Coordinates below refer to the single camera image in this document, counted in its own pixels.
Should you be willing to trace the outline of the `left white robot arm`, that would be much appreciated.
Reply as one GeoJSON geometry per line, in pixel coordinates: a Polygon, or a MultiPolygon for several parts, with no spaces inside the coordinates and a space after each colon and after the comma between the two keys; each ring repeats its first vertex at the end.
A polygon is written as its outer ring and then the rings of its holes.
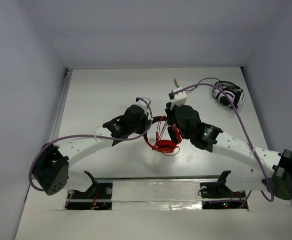
{"type": "Polygon", "coordinates": [[[51,196],[63,188],[73,187],[70,168],[83,158],[123,141],[132,141],[132,134],[146,134],[152,122],[149,103],[139,98],[125,113],[106,123],[91,134],[78,134],[58,138],[45,144],[35,157],[29,178],[38,186],[31,186],[51,196]]]}

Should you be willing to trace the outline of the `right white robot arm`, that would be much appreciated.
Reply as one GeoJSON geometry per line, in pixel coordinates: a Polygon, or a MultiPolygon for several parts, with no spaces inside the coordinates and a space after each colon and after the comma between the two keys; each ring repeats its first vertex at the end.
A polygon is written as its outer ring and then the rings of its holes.
{"type": "Polygon", "coordinates": [[[282,200],[292,199],[292,151],[283,152],[250,147],[219,127],[201,121],[199,113],[189,105],[166,104],[165,112],[172,140],[177,137],[189,140],[196,148],[228,157],[249,167],[245,173],[223,171],[215,182],[201,185],[202,197],[221,199],[239,191],[268,191],[282,200]]]}

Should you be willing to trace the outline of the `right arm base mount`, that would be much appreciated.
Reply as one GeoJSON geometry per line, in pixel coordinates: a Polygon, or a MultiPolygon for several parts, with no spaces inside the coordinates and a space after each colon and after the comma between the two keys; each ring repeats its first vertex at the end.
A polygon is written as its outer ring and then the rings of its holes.
{"type": "Polygon", "coordinates": [[[200,183],[197,195],[202,198],[204,210],[244,209],[248,210],[245,191],[231,191],[226,186],[230,170],[223,171],[217,181],[200,183]]]}

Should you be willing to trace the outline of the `red headphones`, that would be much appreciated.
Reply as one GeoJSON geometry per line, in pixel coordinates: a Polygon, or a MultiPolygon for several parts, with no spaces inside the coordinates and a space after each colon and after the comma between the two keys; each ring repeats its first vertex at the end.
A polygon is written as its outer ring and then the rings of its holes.
{"type": "Polygon", "coordinates": [[[153,117],[153,122],[150,124],[157,123],[156,126],[156,136],[155,136],[155,143],[151,144],[148,141],[147,134],[143,136],[145,143],[153,150],[159,153],[162,153],[165,156],[174,156],[179,153],[180,148],[178,144],[175,144],[171,141],[171,139],[162,139],[165,130],[170,126],[168,125],[167,117],[162,116],[155,116],[153,117]]]}

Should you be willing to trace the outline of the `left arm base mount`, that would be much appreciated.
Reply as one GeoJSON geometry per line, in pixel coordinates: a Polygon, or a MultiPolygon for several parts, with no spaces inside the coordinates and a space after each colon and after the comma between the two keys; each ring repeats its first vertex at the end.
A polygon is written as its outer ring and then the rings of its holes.
{"type": "Polygon", "coordinates": [[[89,172],[84,171],[91,180],[91,186],[86,191],[71,190],[67,195],[65,208],[67,210],[112,210],[113,183],[99,183],[89,172]]]}

